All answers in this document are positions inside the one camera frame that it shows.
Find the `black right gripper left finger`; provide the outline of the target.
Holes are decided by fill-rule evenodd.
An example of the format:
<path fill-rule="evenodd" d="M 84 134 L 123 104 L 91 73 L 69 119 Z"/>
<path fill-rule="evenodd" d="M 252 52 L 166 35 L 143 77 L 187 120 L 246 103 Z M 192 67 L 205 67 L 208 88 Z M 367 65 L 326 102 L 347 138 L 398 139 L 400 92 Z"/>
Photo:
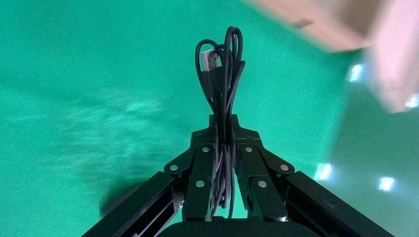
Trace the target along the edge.
<path fill-rule="evenodd" d="M 210 221 L 216 118 L 192 133 L 190 147 L 91 227 L 85 237 L 156 237 L 179 210 L 187 221 Z"/>

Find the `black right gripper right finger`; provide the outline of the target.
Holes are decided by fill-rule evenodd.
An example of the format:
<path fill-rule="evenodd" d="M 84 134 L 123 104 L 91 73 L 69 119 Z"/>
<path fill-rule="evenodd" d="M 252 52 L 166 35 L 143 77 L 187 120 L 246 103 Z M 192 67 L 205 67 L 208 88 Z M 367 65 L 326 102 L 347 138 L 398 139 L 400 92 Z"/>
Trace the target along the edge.
<path fill-rule="evenodd" d="M 248 217 L 264 237 L 387 237 L 389 232 L 268 151 L 258 132 L 231 118 L 235 173 Z"/>

